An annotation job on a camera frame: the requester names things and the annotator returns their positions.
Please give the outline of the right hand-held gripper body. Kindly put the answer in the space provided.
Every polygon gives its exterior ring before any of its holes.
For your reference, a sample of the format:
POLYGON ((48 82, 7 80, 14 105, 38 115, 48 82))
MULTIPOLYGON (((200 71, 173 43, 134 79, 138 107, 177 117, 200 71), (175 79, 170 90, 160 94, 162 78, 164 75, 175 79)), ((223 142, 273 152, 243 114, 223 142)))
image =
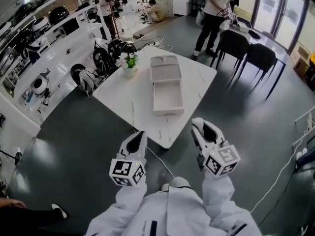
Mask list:
POLYGON ((215 177, 222 177, 234 170, 241 160, 236 147, 228 142, 223 132, 214 124, 204 120, 206 146, 204 157, 199 157, 201 169, 211 172, 215 177))

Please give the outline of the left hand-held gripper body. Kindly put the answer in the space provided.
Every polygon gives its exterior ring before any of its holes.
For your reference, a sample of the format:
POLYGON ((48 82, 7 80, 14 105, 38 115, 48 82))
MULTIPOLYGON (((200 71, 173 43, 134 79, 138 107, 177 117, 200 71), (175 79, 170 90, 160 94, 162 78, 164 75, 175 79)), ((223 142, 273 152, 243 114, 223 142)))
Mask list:
POLYGON ((117 186, 137 187, 146 170, 147 134, 137 131, 126 138, 116 158, 112 159, 109 176, 117 186))

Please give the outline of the white box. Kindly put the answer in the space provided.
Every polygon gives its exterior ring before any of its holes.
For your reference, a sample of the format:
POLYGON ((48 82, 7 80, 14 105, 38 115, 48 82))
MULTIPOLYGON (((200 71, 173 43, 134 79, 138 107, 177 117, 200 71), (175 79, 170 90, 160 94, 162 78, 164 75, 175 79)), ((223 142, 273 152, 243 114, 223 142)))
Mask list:
POLYGON ((182 75, 177 57, 173 55, 152 57, 150 65, 154 115, 183 114, 185 108, 182 96, 182 75))

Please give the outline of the person's left forearm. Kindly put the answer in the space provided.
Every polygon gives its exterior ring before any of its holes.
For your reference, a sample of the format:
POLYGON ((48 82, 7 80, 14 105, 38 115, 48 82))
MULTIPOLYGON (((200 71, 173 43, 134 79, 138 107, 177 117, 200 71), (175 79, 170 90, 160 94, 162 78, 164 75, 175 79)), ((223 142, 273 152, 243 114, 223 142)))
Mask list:
POLYGON ((137 187, 125 186, 118 191, 115 203, 107 210, 110 223, 122 226, 131 222, 147 193, 145 180, 141 180, 137 187))

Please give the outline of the person's right forearm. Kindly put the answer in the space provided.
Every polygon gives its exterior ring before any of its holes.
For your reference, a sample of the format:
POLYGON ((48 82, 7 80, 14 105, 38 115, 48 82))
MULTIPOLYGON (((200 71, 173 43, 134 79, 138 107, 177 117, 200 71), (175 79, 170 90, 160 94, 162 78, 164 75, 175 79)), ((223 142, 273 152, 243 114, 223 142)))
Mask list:
POLYGON ((203 204, 211 224, 221 224, 237 213, 238 209, 231 201, 234 186, 228 176, 215 178, 210 172, 205 172, 202 192, 203 204))

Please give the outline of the person's right white shoe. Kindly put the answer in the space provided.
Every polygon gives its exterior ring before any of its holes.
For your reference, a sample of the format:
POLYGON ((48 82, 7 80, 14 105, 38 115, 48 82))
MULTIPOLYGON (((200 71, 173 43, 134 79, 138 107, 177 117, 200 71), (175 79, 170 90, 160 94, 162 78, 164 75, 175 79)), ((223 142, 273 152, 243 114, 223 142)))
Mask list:
POLYGON ((175 188, 191 188, 189 182, 183 177, 173 178, 169 186, 175 187, 175 188))

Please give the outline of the person's white jacket torso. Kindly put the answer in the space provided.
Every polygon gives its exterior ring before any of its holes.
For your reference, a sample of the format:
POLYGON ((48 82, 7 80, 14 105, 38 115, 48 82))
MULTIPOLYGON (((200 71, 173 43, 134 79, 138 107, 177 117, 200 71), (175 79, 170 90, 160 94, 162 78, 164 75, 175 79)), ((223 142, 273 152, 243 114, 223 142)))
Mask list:
POLYGON ((166 192, 145 194, 127 225, 110 223, 107 209, 90 222, 86 236, 262 236, 250 212, 236 207, 235 215, 213 225, 203 197, 191 188, 170 186, 166 192))

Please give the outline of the white metal rack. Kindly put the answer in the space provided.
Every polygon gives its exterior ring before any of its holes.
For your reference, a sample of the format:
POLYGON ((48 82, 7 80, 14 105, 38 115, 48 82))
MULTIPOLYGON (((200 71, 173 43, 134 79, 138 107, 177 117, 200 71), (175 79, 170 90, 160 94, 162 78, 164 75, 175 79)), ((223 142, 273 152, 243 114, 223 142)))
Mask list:
POLYGON ((294 121, 295 128, 298 128, 300 124, 305 124, 306 128, 302 131, 302 134, 297 140, 292 143, 291 147, 294 154, 296 153, 297 148, 302 144, 303 140, 315 131, 315 106, 294 121))

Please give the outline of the grey white backpack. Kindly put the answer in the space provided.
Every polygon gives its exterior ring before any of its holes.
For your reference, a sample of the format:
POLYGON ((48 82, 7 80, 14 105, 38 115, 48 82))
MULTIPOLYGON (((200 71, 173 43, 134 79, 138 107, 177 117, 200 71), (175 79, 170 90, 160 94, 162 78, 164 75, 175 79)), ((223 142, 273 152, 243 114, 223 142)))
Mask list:
POLYGON ((82 64, 75 64, 70 70, 70 75, 79 89, 92 98, 93 92, 97 89, 101 77, 86 69, 82 64))

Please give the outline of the white round robot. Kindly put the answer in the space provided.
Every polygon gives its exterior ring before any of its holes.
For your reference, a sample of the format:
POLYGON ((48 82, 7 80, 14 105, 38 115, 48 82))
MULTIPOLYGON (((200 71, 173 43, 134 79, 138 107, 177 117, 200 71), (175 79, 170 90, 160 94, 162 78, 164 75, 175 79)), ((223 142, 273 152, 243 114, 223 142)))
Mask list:
POLYGON ((52 91, 50 87, 50 82, 48 75, 50 70, 47 69, 46 72, 40 73, 37 78, 31 84, 31 90, 36 99, 40 99, 44 106, 49 105, 49 99, 51 97, 52 91))

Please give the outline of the dark table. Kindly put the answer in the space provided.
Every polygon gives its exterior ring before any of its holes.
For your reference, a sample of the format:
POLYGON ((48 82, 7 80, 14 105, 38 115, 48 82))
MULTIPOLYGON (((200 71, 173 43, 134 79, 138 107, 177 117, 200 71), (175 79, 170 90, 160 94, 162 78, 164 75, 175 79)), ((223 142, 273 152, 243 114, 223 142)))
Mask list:
POLYGON ((239 29, 237 29, 237 26, 232 26, 228 23, 223 23, 220 26, 221 30, 231 30, 233 32, 236 32, 240 35, 243 35, 247 41, 250 44, 249 49, 252 49, 254 47, 254 45, 262 45, 265 46, 266 48, 272 50, 275 53, 275 58, 273 61, 273 64, 271 65, 272 71, 270 72, 263 72, 261 79, 263 79, 263 77, 268 73, 269 75, 272 74, 272 72, 274 71, 277 63, 280 63, 281 69, 269 91, 269 93, 266 96, 266 100, 270 97, 270 95, 272 94, 273 90, 275 89, 277 83, 279 82, 284 69, 290 64, 290 57, 288 55, 288 53, 285 51, 285 49, 278 43, 276 43, 275 40, 272 40, 271 38, 269 38, 267 35, 255 30, 255 29, 250 29, 248 28, 245 24, 240 24, 239 29))

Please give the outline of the white shelf unit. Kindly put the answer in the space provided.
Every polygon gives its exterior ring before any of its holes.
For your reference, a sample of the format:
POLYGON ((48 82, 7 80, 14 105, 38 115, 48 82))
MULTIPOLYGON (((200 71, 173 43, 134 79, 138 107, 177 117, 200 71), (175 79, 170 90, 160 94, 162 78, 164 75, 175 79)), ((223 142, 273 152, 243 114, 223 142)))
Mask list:
POLYGON ((40 130, 42 112, 57 100, 59 89, 72 78, 72 66, 93 58, 94 49, 111 40, 99 0, 45 0, 16 27, 10 23, 0 26, 3 35, 7 39, 0 49, 0 113, 29 133, 40 130), (34 21, 48 18, 58 6, 65 6, 69 16, 33 32, 34 21), (59 27, 72 18, 77 19, 79 29, 62 38, 59 27), (44 106, 33 95, 31 84, 47 69, 52 94, 49 105, 44 106))

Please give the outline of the red coat stand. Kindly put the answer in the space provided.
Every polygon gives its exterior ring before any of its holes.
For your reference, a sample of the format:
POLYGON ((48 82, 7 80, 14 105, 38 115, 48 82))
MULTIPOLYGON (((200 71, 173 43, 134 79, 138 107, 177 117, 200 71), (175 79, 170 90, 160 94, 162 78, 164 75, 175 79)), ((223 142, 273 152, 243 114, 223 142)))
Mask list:
POLYGON ((117 35, 117 38, 118 38, 118 39, 121 39, 121 38, 120 38, 120 35, 119 35, 119 31, 118 31, 117 24, 116 24, 116 17, 115 17, 115 15, 114 15, 114 10, 113 10, 113 6, 112 6, 112 1, 113 1, 113 0, 106 0, 106 2, 108 3, 108 5, 109 5, 109 7, 110 7, 111 17, 112 17, 113 24, 114 24, 114 27, 115 27, 115 33, 116 33, 116 35, 117 35))

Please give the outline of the black monitor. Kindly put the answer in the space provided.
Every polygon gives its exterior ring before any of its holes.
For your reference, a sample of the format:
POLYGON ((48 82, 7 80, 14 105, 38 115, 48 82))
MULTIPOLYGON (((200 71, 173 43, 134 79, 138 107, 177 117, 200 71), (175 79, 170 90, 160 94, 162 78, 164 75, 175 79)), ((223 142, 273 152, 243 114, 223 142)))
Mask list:
POLYGON ((72 32, 79 29, 79 24, 77 22, 76 18, 72 18, 63 25, 59 27, 60 34, 62 38, 65 38, 66 36, 70 35, 72 32))

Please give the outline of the white black helmet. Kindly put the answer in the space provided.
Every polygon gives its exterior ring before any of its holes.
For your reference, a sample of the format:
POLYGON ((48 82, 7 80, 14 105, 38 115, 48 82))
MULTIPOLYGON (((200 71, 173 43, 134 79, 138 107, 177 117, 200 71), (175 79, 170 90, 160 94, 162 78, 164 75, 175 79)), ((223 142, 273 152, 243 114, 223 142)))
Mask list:
POLYGON ((44 17, 40 17, 37 20, 34 21, 34 23, 32 24, 32 31, 33 32, 37 32, 40 29, 44 28, 45 26, 47 26, 49 24, 49 19, 44 16, 44 17))

